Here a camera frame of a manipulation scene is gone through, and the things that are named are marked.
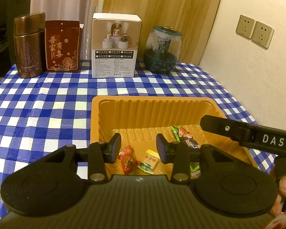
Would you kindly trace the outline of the person's right hand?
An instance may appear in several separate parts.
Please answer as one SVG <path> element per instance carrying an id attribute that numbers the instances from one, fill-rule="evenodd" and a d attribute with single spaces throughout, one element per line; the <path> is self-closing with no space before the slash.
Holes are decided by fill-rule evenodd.
<path id="1" fill-rule="evenodd" d="M 283 205 L 281 204 L 282 200 L 286 198 L 286 176 L 282 177 L 280 179 L 279 183 L 279 194 L 277 195 L 277 198 L 275 200 L 275 203 L 271 209 L 270 214 L 277 217 L 282 212 Z"/>

